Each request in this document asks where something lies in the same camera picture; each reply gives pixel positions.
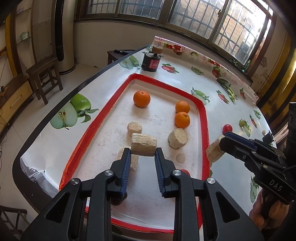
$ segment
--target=red cherry tomato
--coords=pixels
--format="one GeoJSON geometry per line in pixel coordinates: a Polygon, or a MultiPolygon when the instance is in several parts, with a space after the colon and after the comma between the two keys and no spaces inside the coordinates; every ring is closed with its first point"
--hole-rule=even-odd
{"type": "Polygon", "coordinates": [[[223,135],[225,135],[226,132],[231,131],[232,132],[232,126],[229,124],[226,124],[225,126],[223,126],[222,128],[222,133],[223,135]]]}
{"type": "Polygon", "coordinates": [[[182,171],[190,176],[190,173],[186,169],[181,169],[180,171],[182,171]]]}

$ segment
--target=red label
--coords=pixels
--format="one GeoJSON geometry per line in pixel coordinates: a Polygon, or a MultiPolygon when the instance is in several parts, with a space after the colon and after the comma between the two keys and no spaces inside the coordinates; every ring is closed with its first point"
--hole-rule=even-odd
{"type": "Polygon", "coordinates": [[[152,59],[149,64],[149,69],[157,69],[160,60],[152,59]]]}

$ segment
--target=orange fruit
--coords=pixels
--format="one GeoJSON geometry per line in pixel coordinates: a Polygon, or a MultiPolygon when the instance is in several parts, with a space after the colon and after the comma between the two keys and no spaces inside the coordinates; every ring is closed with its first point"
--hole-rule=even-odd
{"type": "Polygon", "coordinates": [[[150,95],[146,91],[137,91],[133,95],[133,101],[136,106],[146,107],[150,103],[150,95]]]}
{"type": "Polygon", "coordinates": [[[186,101],[179,101],[177,102],[175,109],[176,113],[179,113],[181,111],[188,113],[190,111],[190,106],[186,101]]]}
{"type": "Polygon", "coordinates": [[[181,111],[175,115],[175,125],[178,128],[184,129],[188,127],[189,124],[190,124],[190,118],[186,112],[181,111]]]}

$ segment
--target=floor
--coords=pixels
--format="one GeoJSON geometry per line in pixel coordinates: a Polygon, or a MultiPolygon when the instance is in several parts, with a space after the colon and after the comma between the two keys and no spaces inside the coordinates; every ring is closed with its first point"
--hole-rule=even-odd
{"type": "MultiPolygon", "coordinates": [[[[21,149],[22,145],[42,121],[42,119],[75,87],[85,81],[87,78],[98,72],[99,69],[77,64],[74,71],[69,74],[61,75],[64,89],[59,90],[58,86],[53,89],[46,97],[48,104],[45,105],[33,95],[34,100],[20,113],[17,119],[7,132],[7,141],[2,145],[2,168],[0,170],[0,205],[22,208],[28,211],[27,219],[31,222],[37,212],[25,200],[20,191],[17,189],[12,178],[12,164],[21,149]]],[[[21,229],[25,229],[27,224],[20,219],[21,229]]]]}

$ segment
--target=drawer handle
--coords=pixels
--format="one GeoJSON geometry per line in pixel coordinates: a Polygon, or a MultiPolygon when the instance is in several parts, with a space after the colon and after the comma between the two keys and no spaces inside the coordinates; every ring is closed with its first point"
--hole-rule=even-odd
{"type": "Polygon", "coordinates": [[[20,95],[20,97],[17,98],[17,100],[11,105],[10,109],[13,107],[13,105],[22,97],[22,95],[20,95]]]}

